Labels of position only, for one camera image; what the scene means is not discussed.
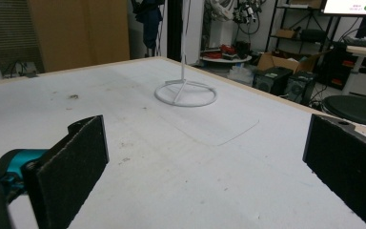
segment black chair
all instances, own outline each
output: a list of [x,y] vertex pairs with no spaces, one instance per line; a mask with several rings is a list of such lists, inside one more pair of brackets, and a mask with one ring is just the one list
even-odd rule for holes
[[323,99],[322,111],[366,126],[366,98],[333,95]]

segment table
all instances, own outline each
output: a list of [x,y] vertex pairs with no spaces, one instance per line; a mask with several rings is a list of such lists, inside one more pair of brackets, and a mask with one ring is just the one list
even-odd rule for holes
[[[158,101],[155,89],[180,78],[160,57],[0,83],[0,156],[49,149],[74,121],[103,115],[110,163],[70,228],[366,228],[302,161],[312,110],[186,75],[215,87],[215,103]],[[37,227],[28,197],[10,212],[17,228]]]
[[353,55],[357,56],[357,61],[352,71],[350,72],[346,84],[344,85],[342,94],[349,94],[350,91],[353,91],[358,94],[366,95],[366,74],[358,72],[361,67],[362,61],[366,57],[366,48],[348,46],[346,51],[351,52]]

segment circular wire stand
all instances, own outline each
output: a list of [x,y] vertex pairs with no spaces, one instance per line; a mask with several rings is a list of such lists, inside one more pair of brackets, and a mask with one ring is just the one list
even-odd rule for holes
[[217,93],[214,88],[205,84],[181,79],[166,81],[164,85],[156,89],[155,97],[166,104],[177,107],[202,107],[214,103]]

